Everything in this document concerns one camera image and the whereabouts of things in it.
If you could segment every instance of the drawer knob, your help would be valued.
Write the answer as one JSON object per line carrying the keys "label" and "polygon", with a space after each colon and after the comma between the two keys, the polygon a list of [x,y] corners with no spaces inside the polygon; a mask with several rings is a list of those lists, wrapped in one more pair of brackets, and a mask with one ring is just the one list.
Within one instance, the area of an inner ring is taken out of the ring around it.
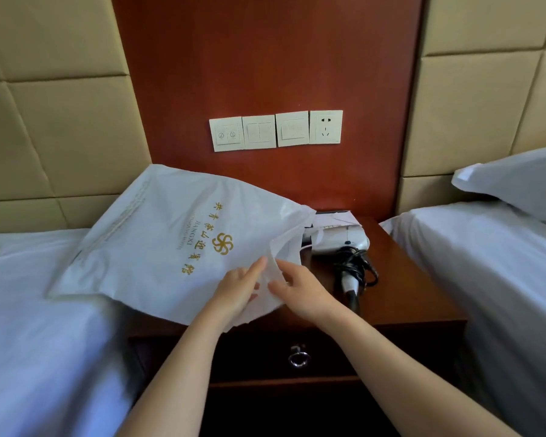
{"label": "drawer knob", "polygon": [[295,345],[291,347],[291,355],[289,356],[289,364],[294,368],[305,368],[309,365],[309,362],[312,360],[310,356],[305,351],[302,351],[302,348]]}

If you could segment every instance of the red-brown wood panel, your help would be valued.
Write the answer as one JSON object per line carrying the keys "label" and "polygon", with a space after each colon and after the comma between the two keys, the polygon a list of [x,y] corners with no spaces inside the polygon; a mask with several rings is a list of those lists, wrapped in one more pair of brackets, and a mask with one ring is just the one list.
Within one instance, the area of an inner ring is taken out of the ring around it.
{"label": "red-brown wood panel", "polygon": [[[393,211],[422,0],[113,0],[152,160]],[[342,109],[342,143],[214,153],[209,118]]]}

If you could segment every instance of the switch plate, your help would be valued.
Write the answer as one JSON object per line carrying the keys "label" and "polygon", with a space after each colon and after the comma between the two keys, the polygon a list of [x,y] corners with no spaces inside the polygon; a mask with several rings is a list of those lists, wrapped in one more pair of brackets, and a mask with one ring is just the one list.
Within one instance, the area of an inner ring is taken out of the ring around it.
{"label": "switch plate", "polygon": [[209,119],[214,151],[244,149],[243,121],[241,117]]}
{"label": "switch plate", "polygon": [[243,117],[244,147],[275,148],[275,115]]}
{"label": "switch plate", "polygon": [[307,111],[277,113],[277,144],[280,147],[309,144],[307,119]]}
{"label": "switch plate", "polygon": [[310,144],[339,144],[342,138],[342,110],[310,112]]}

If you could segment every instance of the white bed sheet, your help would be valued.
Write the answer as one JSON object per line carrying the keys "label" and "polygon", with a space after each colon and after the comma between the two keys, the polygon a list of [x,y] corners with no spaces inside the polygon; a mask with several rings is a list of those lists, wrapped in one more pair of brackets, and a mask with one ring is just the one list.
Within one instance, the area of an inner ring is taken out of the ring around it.
{"label": "white bed sheet", "polygon": [[111,436],[133,401],[127,309],[103,296],[47,300],[87,230],[0,234],[0,436]]}
{"label": "white bed sheet", "polygon": [[546,224],[502,202],[419,208],[383,227],[469,316],[502,415],[546,435]]}

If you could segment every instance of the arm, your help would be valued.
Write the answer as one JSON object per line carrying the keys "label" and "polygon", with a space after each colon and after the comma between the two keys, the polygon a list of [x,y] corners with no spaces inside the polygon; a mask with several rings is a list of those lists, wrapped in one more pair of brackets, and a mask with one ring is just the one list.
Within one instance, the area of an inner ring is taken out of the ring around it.
{"label": "arm", "polygon": [[336,301],[306,267],[278,265],[289,284],[269,283],[271,293],[340,345],[402,436],[518,435]]}
{"label": "arm", "polygon": [[218,338],[247,305],[266,264],[262,257],[248,271],[226,273],[130,412],[118,437],[198,435]]}

